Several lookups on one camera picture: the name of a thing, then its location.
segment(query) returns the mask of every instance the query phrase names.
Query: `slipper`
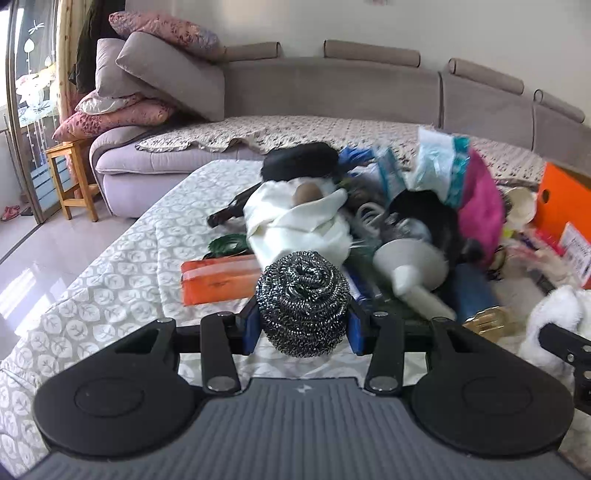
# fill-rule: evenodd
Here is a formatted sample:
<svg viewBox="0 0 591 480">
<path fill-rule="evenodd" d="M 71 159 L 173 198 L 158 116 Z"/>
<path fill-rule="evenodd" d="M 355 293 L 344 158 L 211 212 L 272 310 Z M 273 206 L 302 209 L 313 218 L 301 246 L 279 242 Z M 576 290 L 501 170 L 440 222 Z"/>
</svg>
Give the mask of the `slipper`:
<svg viewBox="0 0 591 480">
<path fill-rule="evenodd" d="M 4 215 L 2 215 L 2 218 L 0 218 L 0 220 L 3 222 L 7 222 L 8 220 L 12 220 L 13 218 L 17 217 L 19 213 L 21 213 L 21 208 L 18 205 L 6 207 L 4 209 Z"/>
</svg>

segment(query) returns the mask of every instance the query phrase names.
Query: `white plunger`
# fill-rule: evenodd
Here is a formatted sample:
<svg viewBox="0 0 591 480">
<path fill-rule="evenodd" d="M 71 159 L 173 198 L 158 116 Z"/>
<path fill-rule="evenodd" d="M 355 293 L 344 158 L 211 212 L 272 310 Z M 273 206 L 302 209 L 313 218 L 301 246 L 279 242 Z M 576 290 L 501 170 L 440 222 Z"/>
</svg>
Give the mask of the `white plunger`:
<svg viewBox="0 0 591 480">
<path fill-rule="evenodd" d="M 456 313 L 431 293 L 449 270 L 443 254 L 431 244 L 414 238 L 388 242 L 375 253 L 374 267 L 392 279 L 394 294 L 426 319 L 456 319 Z"/>
</svg>

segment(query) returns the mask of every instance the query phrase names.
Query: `orange case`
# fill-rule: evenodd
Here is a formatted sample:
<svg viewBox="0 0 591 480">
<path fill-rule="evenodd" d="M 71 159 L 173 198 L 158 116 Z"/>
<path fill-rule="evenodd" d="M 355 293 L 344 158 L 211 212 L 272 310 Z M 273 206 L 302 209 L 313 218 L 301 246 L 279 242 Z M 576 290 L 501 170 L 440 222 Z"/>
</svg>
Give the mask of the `orange case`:
<svg viewBox="0 0 591 480">
<path fill-rule="evenodd" d="M 591 178 L 546 164 L 534 224 L 556 241 L 567 222 L 591 242 Z"/>
<path fill-rule="evenodd" d="M 256 268 L 244 268 L 243 265 L 248 261 L 254 261 Z M 222 264 L 225 264 L 223 271 L 181 280 L 185 306 L 245 299 L 254 295 L 256 282 L 261 276 L 261 269 L 254 255 L 191 260 L 183 262 L 181 272 L 185 274 L 191 270 Z"/>
</svg>

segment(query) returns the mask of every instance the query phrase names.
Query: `white towel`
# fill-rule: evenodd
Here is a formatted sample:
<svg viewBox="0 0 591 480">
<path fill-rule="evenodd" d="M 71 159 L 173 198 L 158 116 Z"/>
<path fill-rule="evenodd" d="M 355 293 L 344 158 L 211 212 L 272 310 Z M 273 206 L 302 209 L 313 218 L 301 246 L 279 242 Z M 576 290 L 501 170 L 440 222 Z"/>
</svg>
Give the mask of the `white towel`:
<svg viewBox="0 0 591 480">
<path fill-rule="evenodd" d="M 325 197 L 294 206 L 296 188 L 311 181 Z M 346 201 L 347 192 L 335 191 L 334 184 L 325 179 L 263 183 L 244 206 L 246 237 L 261 268 L 297 251 L 316 251 L 341 266 L 352 242 L 349 224 L 337 213 Z"/>
</svg>

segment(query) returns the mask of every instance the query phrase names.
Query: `wine bottle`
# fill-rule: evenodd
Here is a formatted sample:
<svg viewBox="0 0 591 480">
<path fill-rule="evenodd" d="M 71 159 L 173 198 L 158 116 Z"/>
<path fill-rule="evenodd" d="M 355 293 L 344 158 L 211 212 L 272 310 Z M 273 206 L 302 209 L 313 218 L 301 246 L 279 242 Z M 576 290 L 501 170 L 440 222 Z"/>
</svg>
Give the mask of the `wine bottle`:
<svg viewBox="0 0 591 480">
<path fill-rule="evenodd" d="M 257 183 L 249 189 L 244 190 L 244 192 L 240 192 L 233 198 L 233 200 L 228 204 L 226 208 L 220 210 L 219 212 L 212 213 L 210 216 L 208 216 L 207 224 L 211 228 L 214 228 L 222 223 L 227 222 L 230 218 L 239 218 L 241 216 L 244 216 L 243 209 L 246 205 L 246 202 L 251 197 L 251 195 L 255 193 L 255 190 L 260 186 L 261 184 Z"/>
</svg>

